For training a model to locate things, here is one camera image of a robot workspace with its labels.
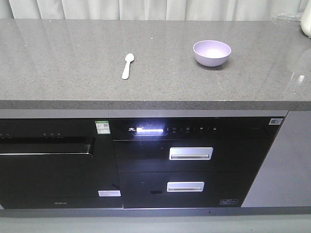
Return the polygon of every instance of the bowl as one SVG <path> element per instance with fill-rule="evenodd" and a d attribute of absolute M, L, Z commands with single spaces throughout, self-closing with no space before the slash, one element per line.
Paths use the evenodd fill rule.
<path fill-rule="evenodd" d="M 217 67 L 228 60 L 231 48 L 217 40 L 203 40 L 193 45 L 193 51 L 198 63 L 206 67 Z"/>

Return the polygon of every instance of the spoon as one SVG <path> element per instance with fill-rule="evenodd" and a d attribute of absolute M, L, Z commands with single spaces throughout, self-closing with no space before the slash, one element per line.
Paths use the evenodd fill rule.
<path fill-rule="evenodd" d="M 123 71 L 123 74 L 122 74 L 122 78 L 123 79 L 128 79 L 128 75 L 130 73 L 130 63 L 132 61 L 134 61 L 134 55 L 129 53 L 126 57 L 125 57 L 125 61 L 126 61 L 126 64 L 125 64 L 125 68 L 124 68 L 124 71 Z"/>

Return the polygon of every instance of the white curtain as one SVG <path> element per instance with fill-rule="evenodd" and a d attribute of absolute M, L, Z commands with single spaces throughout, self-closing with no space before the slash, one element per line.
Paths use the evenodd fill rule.
<path fill-rule="evenodd" d="M 0 0 L 0 18 L 299 19 L 308 0 Z"/>

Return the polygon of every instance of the barcode label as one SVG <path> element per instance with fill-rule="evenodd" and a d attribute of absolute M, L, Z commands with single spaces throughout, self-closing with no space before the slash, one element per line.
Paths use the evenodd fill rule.
<path fill-rule="evenodd" d="M 220 205 L 237 205 L 239 202 L 239 199 L 222 199 L 220 200 Z"/>
<path fill-rule="evenodd" d="M 95 121 L 97 134 L 110 134 L 109 122 L 107 120 Z"/>
<path fill-rule="evenodd" d="M 271 118 L 269 125 L 280 125 L 283 121 L 283 118 Z"/>

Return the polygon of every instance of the sticker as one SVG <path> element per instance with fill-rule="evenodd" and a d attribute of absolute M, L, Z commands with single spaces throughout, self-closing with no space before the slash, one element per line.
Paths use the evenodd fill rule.
<path fill-rule="evenodd" d="M 97 134 L 110 134 L 109 121 L 96 120 L 95 121 Z"/>
<path fill-rule="evenodd" d="M 120 190 L 100 190 L 98 191 L 100 197 L 121 197 Z"/>
<path fill-rule="evenodd" d="M 220 200 L 220 205 L 236 205 L 238 204 L 239 199 L 222 199 Z"/>
<path fill-rule="evenodd" d="M 283 118 L 271 118 L 269 125 L 280 125 L 283 121 Z"/>

